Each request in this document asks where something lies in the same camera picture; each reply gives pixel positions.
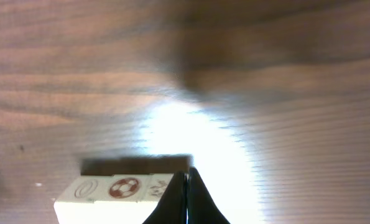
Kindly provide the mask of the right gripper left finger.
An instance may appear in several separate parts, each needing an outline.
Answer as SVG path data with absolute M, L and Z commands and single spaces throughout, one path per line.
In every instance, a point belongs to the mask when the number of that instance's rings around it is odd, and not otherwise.
M 175 173 L 156 208 L 143 224 L 186 224 L 186 186 L 185 173 L 182 171 Z

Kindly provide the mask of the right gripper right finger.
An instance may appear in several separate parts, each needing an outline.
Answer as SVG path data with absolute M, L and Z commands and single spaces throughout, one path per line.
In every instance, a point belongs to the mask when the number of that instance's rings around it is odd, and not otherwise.
M 188 175 L 187 210 L 188 224 L 229 224 L 194 167 L 190 168 Z

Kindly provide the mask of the green Z white block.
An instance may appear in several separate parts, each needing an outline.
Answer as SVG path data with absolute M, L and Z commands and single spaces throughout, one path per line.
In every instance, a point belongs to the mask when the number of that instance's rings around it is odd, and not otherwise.
M 107 187 L 113 180 L 107 176 L 80 176 L 55 200 L 59 224 L 96 223 L 96 203 L 108 198 Z

